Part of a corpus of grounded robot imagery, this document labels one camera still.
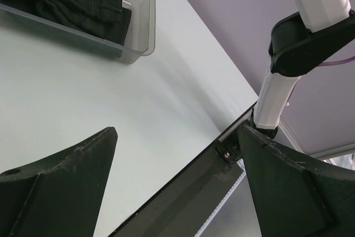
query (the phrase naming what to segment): wire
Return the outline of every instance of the wire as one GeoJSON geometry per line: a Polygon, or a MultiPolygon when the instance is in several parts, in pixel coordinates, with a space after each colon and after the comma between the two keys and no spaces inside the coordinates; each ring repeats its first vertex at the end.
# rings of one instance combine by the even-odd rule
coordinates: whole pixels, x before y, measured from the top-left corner
{"type": "Polygon", "coordinates": [[[318,67],[336,66],[336,65],[346,64],[354,60],[355,60],[355,56],[348,59],[339,60],[339,61],[323,62],[320,65],[318,65],[318,67]]]}

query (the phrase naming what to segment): purple cable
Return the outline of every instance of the purple cable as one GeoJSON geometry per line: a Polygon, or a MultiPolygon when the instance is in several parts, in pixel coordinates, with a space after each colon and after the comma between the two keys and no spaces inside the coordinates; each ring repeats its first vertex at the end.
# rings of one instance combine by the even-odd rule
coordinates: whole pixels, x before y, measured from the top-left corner
{"type": "Polygon", "coordinates": [[[351,57],[351,58],[348,58],[348,59],[339,60],[339,61],[323,62],[320,65],[318,65],[318,67],[341,65],[341,64],[349,63],[349,62],[354,61],[354,60],[355,60],[355,56],[351,57]]]}

